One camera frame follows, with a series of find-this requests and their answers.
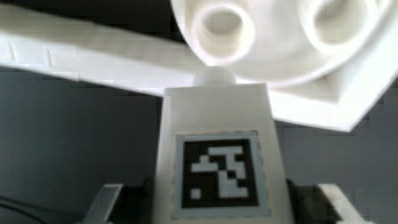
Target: white plastic part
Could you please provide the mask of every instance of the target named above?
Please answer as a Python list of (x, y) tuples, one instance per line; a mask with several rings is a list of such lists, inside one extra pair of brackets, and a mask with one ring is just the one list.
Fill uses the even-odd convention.
[(256, 30), (244, 1), (201, 0), (185, 18), (192, 50), (210, 66), (235, 63), (247, 55)]
[(371, 35), (377, 0), (300, 0), (299, 18), (308, 40), (325, 55), (345, 56)]
[[(375, 33), (393, 0), (171, 2), (185, 40), (204, 64), (226, 66), (249, 82), (290, 87), (318, 79), (348, 63)], [(226, 45), (217, 35), (201, 35), (206, 30), (203, 14), (215, 15), (222, 8), (235, 16), (219, 16), (213, 23), (242, 21), (240, 29), (226, 35), (231, 37)], [(332, 37), (340, 38), (334, 42), (327, 39)]]
[(231, 71), (222, 67), (208, 67), (194, 79), (196, 86), (217, 86), (236, 84)]
[[(274, 15), (267, 20), (270, 25), (276, 23), (267, 29), (274, 30), (270, 34), (283, 34), (288, 32), (284, 18), (299, 21), (299, 8), (283, 8), (281, 0), (277, 4), (263, 2), (272, 3), (263, 9), (268, 9), (265, 14)], [(350, 131), (361, 121), (398, 71), (398, 1), (380, 0), (379, 9), (377, 31), (355, 57), (334, 70), (322, 70), (324, 78), (292, 87), (270, 88), (274, 119), (340, 131)], [(295, 40), (297, 36), (286, 33), (270, 47), (300, 48)], [(261, 51), (268, 52), (265, 57), (276, 57), (274, 65), (281, 68), (247, 66), (249, 76), (267, 74), (277, 78), (316, 64), (311, 57), (309, 62), (300, 63), (302, 55), (283, 58), (272, 48)], [(192, 86), (194, 76), (204, 69), (185, 45), (4, 4), (0, 65), (156, 96), (164, 96), (165, 88)], [(261, 82), (235, 75), (238, 84)]]
[(373, 224), (364, 220), (338, 185), (320, 184), (318, 187), (341, 217), (338, 224)]
[[(258, 156), (252, 155), (252, 161), (261, 161), (260, 163), (254, 161), (254, 163), (261, 171), (256, 173), (256, 179), (265, 179), (265, 182), (258, 185), (258, 192), (260, 194), (267, 194), (268, 209), (261, 211), (267, 216), (240, 216), (238, 213), (242, 211), (251, 213), (252, 210), (256, 210), (245, 210), (245, 207), (236, 210), (236, 216), (233, 217), (224, 216), (226, 207), (203, 208), (206, 209), (206, 213), (201, 208), (199, 210), (196, 210), (197, 208), (188, 209), (188, 214), (183, 215), (178, 206), (183, 196), (181, 190), (176, 190), (181, 184), (180, 172), (185, 169), (180, 163), (187, 161), (196, 165), (196, 161), (183, 160), (183, 153), (187, 153), (187, 151), (181, 150), (194, 149), (185, 148), (185, 144), (178, 139), (197, 139), (196, 141), (201, 142), (204, 141), (203, 136), (208, 140), (242, 139), (247, 136), (245, 133), (256, 133), (252, 152), (258, 152)], [(215, 169), (206, 163), (206, 158), (203, 158), (203, 163), (206, 166), (201, 165), (201, 167), (196, 167), (197, 169)], [(201, 195), (196, 186), (192, 190), (188, 195), (192, 196), (192, 200), (196, 200)], [(240, 197), (245, 197), (244, 191), (236, 194)], [(153, 205), (155, 224), (293, 224), (286, 176), (265, 85), (199, 86), (167, 89), (164, 98)]]

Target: circular hole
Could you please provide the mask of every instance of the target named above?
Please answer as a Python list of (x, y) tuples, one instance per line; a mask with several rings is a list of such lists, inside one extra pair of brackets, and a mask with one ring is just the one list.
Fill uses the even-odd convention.
[(204, 26), (215, 35), (231, 35), (242, 26), (236, 13), (229, 11), (213, 13), (204, 19)]
[(235, 8), (212, 9), (199, 19), (199, 48), (206, 63), (233, 63), (245, 55), (254, 41), (254, 29), (244, 12)]
[(361, 0), (332, 0), (315, 17), (315, 28), (324, 42), (340, 44), (357, 35), (366, 21), (366, 5)]

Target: dark gray wall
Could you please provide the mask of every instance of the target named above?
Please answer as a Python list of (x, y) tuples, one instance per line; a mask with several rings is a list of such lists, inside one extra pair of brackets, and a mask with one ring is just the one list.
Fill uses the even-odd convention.
[[(0, 70), (0, 202), (82, 219), (103, 183), (153, 176), (160, 98)], [(277, 122), (288, 177), (336, 183), (364, 216), (398, 223), (398, 89), (352, 134)], [(0, 209), (0, 223), (30, 224)]]
[(105, 183), (153, 176), (156, 107), (151, 96), (2, 69), (0, 196), (57, 210), (39, 211), (52, 223), (84, 214)]
[(293, 181), (336, 183), (368, 219), (398, 223), (398, 82), (350, 134), (279, 123), (279, 140)]

